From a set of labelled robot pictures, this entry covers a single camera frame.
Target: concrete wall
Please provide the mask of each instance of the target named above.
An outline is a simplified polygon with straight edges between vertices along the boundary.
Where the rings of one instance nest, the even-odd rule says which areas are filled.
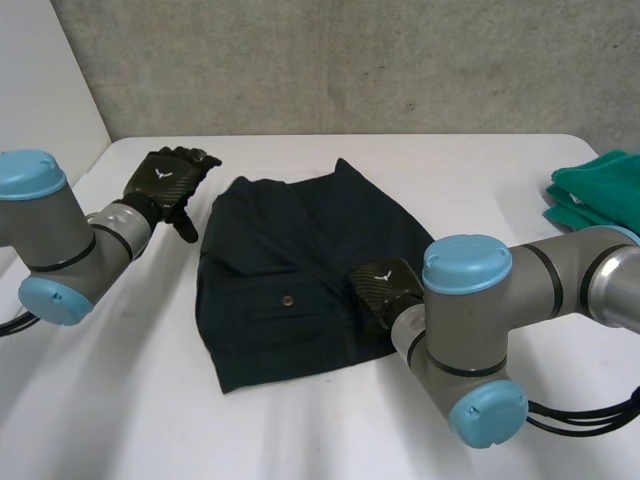
[[[637,0],[53,0],[114,139],[578,135],[640,150]]]

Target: green cloth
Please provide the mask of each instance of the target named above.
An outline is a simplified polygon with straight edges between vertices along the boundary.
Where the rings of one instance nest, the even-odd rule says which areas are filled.
[[[544,213],[549,220],[577,230],[620,225],[640,233],[640,155],[614,150],[579,167],[556,170],[551,179],[547,193],[557,205]]]

